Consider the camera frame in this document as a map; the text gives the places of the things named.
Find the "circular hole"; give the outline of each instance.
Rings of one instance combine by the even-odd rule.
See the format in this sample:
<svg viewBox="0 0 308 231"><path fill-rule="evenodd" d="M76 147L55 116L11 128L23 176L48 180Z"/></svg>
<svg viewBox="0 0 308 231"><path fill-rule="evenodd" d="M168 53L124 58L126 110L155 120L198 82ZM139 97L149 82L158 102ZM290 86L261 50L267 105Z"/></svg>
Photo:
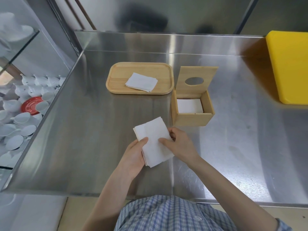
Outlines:
<svg viewBox="0 0 308 231"><path fill-rule="evenodd" d="M192 77L185 80L187 85L200 85L203 83L203 78L200 77Z"/></svg>

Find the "white napkin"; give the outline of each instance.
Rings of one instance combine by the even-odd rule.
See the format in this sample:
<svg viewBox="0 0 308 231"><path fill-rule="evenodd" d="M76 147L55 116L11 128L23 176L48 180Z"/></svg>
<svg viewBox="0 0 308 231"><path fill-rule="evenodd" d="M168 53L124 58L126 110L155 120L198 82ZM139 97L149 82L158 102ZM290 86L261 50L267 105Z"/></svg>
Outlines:
<svg viewBox="0 0 308 231"><path fill-rule="evenodd" d="M142 155L146 166L154 167L174 156L167 147L158 141L159 138L172 140L161 117L136 126L133 130L138 141L144 137L149 138L148 142L142 148Z"/></svg>
<svg viewBox="0 0 308 231"><path fill-rule="evenodd" d="M179 113L203 113L200 99L177 99Z"/></svg>
<svg viewBox="0 0 308 231"><path fill-rule="evenodd" d="M156 86L157 82L158 80L156 78L133 73L125 85L130 88L151 92Z"/></svg>

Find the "stainless steel counter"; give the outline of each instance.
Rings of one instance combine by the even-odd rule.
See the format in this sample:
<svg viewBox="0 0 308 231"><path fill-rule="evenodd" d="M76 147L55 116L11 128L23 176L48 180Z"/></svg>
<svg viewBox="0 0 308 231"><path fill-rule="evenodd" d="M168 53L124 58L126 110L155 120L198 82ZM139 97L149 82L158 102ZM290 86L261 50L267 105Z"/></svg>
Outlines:
<svg viewBox="0 0 308 231"><path fill-rule="evenodd" d="M76 35L85 51L4 190L98 196L136 138L133 127L159 116L172 125L171 94L112 94L105 86L110 67L166 62L175 82L180 66L219 66L209 86L216 114L206 127L181 128L200 155L261 205L308 207L308 107L275 100L269 58L259 57L261 37ZM217 203L176 157L144 167L128 198L154 194Z"/></svg>

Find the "wooden tissue box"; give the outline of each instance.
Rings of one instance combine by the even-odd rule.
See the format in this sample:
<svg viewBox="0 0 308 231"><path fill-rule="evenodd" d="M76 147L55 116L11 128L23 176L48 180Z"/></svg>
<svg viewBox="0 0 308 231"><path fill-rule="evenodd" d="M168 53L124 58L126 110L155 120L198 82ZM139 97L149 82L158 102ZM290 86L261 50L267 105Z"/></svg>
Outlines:
<svg viewBox="0 0 308 231"><path fill-rule="evenodd" d="M205 126L215 112L207 91L218 67L181 66L179 78L171 97L171 113L174 126ZM188 85L189 78L202 78L198 85ZM200 99L203 113L179 113L177 99Z"/></svg>

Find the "plaid shirt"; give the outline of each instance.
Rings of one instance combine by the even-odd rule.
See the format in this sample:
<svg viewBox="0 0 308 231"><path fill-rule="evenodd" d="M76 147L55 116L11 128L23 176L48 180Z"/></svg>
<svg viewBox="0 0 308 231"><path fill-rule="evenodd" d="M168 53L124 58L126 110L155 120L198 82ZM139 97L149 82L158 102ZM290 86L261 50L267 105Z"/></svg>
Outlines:
<svg viewBox="0 0 308 231"><path fill-rule="evenodd" d="M277 231L291 231L277 219ZM119 215L115 230L237 230L225 213L208 204L176 196L155 195L129 202Z"/></svg>

